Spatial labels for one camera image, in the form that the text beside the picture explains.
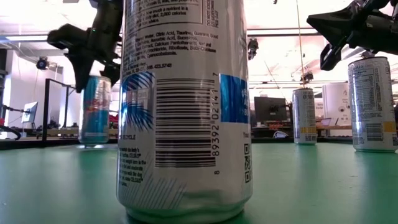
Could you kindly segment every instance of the yellow label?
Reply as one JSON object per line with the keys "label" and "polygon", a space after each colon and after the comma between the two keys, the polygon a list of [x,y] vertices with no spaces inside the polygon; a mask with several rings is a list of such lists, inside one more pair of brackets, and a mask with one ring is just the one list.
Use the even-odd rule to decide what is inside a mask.
{"label": "yellow label", "polygon": [[394,133],[397,131],[396,123],[394,121],[386,121],[383,124],[384,132]]}
{"label": "yellow label", "polygon": [[301,134],[316,134],[317,127],[300,128]]}

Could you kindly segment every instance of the can rim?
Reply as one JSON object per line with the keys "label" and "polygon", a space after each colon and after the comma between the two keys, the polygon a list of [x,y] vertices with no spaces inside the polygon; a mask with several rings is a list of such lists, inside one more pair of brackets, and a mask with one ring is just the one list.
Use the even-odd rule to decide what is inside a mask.
{"label": "can rim", "polygon": [[362,61],[362,60],[375,59],[375,58],[384,58],[384,59],[388,59],[388,58],[385,57],[385,56],[377,56],[377,57],[362,58],[362,59],[356,60],[355,62],[349,63],[348,66],[350,66],[351,64],[354,64],[354,63],[356,63],[356,62],[360,62],[360,61]]}
{"label": "can rim", "polygon": [[300,91],[300,90],[311,90],[311,91],[313,91],[313,89],[312,89],[312,88],[301,88],[301,89],[296,89],[296,90],[293,90],[293,92],[295,92],[295,91]]}

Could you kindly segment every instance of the aluminum can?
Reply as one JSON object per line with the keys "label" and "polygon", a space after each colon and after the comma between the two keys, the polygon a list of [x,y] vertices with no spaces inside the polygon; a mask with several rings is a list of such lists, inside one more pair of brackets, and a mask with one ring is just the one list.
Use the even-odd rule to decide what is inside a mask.
{"label": "aluminum can", "polygon": [[294,143],[317,143],[315,101],[310,88],[293,91],[293,128]]}
{"label": "aluminum can", "polygon": [[102,144],[109,140],[109,105],[111,80],[90,76],[81,93],[79,141],[82,144]]}
{"label": "aluminum can", "polygon": [[387,58],[357,60],[348,65],[348,76],[354,148],[395,152],[398,142]]}
{"label": "aluminum can", "polygon": [[243,0],[126,1],[117,196],[146,223],[214,223],[252,194]]}

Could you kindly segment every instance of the red bull can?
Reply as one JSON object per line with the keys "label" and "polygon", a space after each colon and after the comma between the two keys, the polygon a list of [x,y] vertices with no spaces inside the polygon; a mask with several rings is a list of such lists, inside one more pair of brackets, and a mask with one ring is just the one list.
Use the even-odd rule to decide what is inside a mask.
{"label": "red bull can", "polygon": [[111,80],[90,76],[81,93],[79,141],[82,144],[102,144],[109,140],[109,105]]}

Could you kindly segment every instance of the green tabletop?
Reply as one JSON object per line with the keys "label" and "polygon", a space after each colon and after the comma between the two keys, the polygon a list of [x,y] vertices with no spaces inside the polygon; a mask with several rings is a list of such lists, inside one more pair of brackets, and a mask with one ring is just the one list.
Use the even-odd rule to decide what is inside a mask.
{"label": "green tabletop", "polygon": [[[254,195],[226,223],[398,223],[398,156],[253,144]],[[116,146],[0,151],[0,224],[138,223],[116,200]]]}

